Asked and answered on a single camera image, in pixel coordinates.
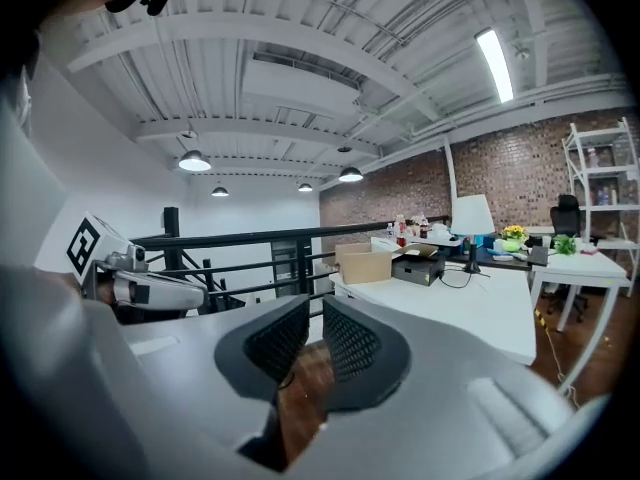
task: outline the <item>desk lamp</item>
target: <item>desk lamp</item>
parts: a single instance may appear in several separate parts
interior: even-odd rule
[[[488,235],[495,230],[489,204],[484,194],[458,197],[453,200],[451,233],[471,237],[469,261],[463,269],[465,272],[469,274],[478,274],[480,272],[480,267],[478,267],[476,261],[475,235]]]

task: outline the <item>wooden floor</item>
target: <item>wooden floor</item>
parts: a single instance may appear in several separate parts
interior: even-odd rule
[[[638,287],[635,292],[631,298],[618,297],[603,339],[574,384],[578,403],[584,404],[594,397],[611,392],[638,321]],[[574,364],[595,327],[603,297],[589,295],[588,298],[589,309],[585,321],[576,323],[572,315],[564,333],[555,331],[559,313],[547,315],[548,302],[545,299],[538,304],[538,309],[548,321],[551,338],[564,373]],[[537,357],[531,369],[557,385],[558,372],[549,340],[537,321],[536,342]],[[289,462],[293,462],[304,451],[326,419],[322,408],[333,384],[333,373],[329,351],[323,342],[305,347],[293,371],[293,381],[280,391],[279,400],[280,421]]]

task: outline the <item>metal shelving unit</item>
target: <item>metal shelving unit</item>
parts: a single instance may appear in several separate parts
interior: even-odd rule
[[[638,156],[633,144],[633,139],[629,131],[627,120],[623,117],[617,128],[604,130],[591,130],[579,132],[574,123],[571,123],[571,133],[569,137],[562,141],[567,168],[569,169],[569,180],[571,183],[571,193],[576,195],[576,182],[580,183],[584,189],[585,204],[580,209],[585,212],[585,232],[586,237],[591,236],[591,214],[593,212],[635,212],[637,229],[627,229],[622,216],[619,224],[619,235],[615,238],[606,238],[598,242],[598,248],[602,250],[622,250],[627,251],[631,257],[632,273],[631,279],[635,280],[638,273],[638,263],[640,263],[640,166]],[[587,165],[585,149],[587,148],[611,148],[614,164],[606,167],[592,167]],[[577,152],[578,165],[576,165],[575,155]],[[622,155],[616,161],[616,153]],[[635,182],[635,201],[618,201],[617,204],[598,205],[594,204],[591,197],[591,181],[612,180],[614,183]],[[631,295],[633,286],[629,288],[627,295]]]

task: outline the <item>white lamp shade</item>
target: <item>white lamp shade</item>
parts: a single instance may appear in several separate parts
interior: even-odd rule
[[[484,194],[458,197],[453,201],[453,223],[455,235],[488,235],[496,230]]]

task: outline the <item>small box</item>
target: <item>small box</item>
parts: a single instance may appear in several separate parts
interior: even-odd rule
[[[396,279],[431,286],[444,273],[444,257],[435,255],[435,247],[413,244],[397,252],[400,255],[391,264],[391,275]]]
[[[344,284],[375,283],[391,279],[390,252],[371,252],[371,244],[336,245],[336,264]]]

